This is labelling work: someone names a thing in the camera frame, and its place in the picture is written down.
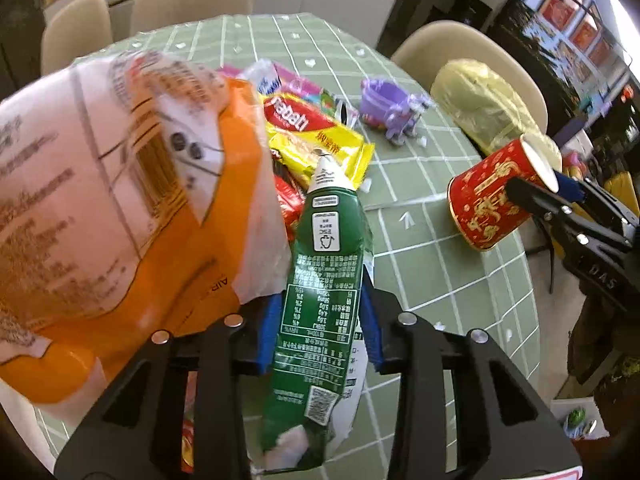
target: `red paper cup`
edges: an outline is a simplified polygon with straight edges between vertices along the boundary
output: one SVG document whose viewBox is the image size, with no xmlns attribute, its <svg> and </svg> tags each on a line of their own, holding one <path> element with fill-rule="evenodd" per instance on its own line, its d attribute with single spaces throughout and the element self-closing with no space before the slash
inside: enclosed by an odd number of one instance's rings
<svg viewBox="0 0 640 480">
<path fill-rule="evenodd" d="M 530 213 L 509 202 L 504 190 L 519 176 L 558 192 L 558 180 L 535 134 L 524 134 L 470 170 L 451 179 L 447 189 L 449 210 L 465 240 L 487 251 L 521 225 Z"/>
</svg>

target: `snack bag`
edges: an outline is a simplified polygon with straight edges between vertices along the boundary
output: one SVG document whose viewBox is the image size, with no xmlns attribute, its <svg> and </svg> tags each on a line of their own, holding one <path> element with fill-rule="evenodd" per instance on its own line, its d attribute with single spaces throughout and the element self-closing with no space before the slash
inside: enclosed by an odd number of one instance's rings
<svg viewBox="0 0 640 480">
<path fill-rule="evenodd" d="M 276 181 L 276 192 L 278 193 L 278 202 L 280 203 L 280 211 L 282 219 L 287 229 L 287 238 L 292 242 L 296 236 L 298 228 L 298 219 L 305 205 L 305 199 L 299 195 L 297 190 L 281 176 L 273 175 Z"/>
<path fill-rule="evenodd" d="M 245 81 L 157 52 L 0 104 L 0 378 L 77 424 L 158 329 L 284 288 L 290 251 Z"/>
<path fill-rule="evenodd" d="M 268 59 L 259 59 L 238 74 L 255 85 L 258 93 L 270 95 L 276 92 L 294 94 L 306 102 L 320 108 L 322 113 L 353 128 L 358 120 L 358 111 L 345 99 L 319 87 L 306 77 L 298 75 L 280 63 Z"/>
<path fill-rule="evenodd" d="M 309 469 L 351 430 L 367 352 L 358 323 L 363 265 L 372 238 L 353 184 L 324 155 L 293 244 L 262 418 L 267 471 Z"/>
<path fill-rule="evenodd" d="M 360 187 L 373 156 L 373 144 L 295 95 L 264 97 L 263 106 L 269 146 L 278 151 L 304 189 L 323 153 L 333 155 L 353 187 Z"/>
</svg>

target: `round table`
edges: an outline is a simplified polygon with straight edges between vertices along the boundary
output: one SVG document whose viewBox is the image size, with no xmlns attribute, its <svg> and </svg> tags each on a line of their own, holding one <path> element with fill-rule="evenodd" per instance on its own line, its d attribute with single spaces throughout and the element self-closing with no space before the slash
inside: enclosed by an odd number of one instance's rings
<svg viewBox="0 0 640 480">
<path fill-rule="evenodd" d="M 407 73 L 353 36 L 311 14 L 222 16 L 139 33 L 93 54 L 157 49 L 217 68 L 244 68 L 260 58 L 287 66 L 324 88 L 360 100 L 363 78 L 388 78 L 409 92 L 424 90 Z M 484 328 L 536 384 L 540 361 L 538 317 L 520 236 L 511 234 L 485 253 L 472 250 L 449 215 L 449 180 L 480 160 L 450 118 L 430 108 L 416 139 L 401 147 L 358 124 L 376 143 L 367 171 L 368 192 L 359 192 L 374 238 L 377 288 L 394 293 L 406 310 L 437 329 L 466 333 Z M 242 401 L 248 450 L 259 453 L 258 430 L 268 378 L 243 378 Z M 447 461 L 455 467 L 455 405 L 446 372 Z M 286 479 L 380 480 L 386 476 L 398 404 L 399 377 L 379 376 L 370 366 L 356 419 L 337 455 L 321 468 Z M 59 423 L 44 415 L 56 431 Z"/>
</svg>

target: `colorful toy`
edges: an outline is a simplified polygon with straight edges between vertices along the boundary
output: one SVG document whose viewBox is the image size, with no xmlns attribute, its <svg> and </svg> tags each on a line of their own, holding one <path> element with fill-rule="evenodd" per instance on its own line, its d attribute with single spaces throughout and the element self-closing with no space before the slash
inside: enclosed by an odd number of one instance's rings
<svg viewBox="0 0 640 480">
<path fill-rule="evenodd" d="M 430 97 L 408 94 L 398 85 L 383 79 L 365 79 L 360 87 L 360 117 L 365 123 L 386 129 L 385 137 L 396 146 L 402 146 L 406 136 L 415 137 L 415 123 L 431 106 Z"/>
</svg>

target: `purple plastic cup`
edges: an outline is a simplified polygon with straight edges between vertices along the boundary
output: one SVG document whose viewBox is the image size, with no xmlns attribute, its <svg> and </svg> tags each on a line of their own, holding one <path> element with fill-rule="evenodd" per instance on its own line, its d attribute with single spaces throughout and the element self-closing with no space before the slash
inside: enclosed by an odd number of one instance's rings
<svg viewBox="0 0 640 480">
<path fill-rule="evenodd" d="M 407 92 L 385 79 L 365 79 L 360 87 L 360 115 L 365 123 L 375 128 L 384 128 L 389 109 L 402 104 L 408 97 Z"/>
</svg>

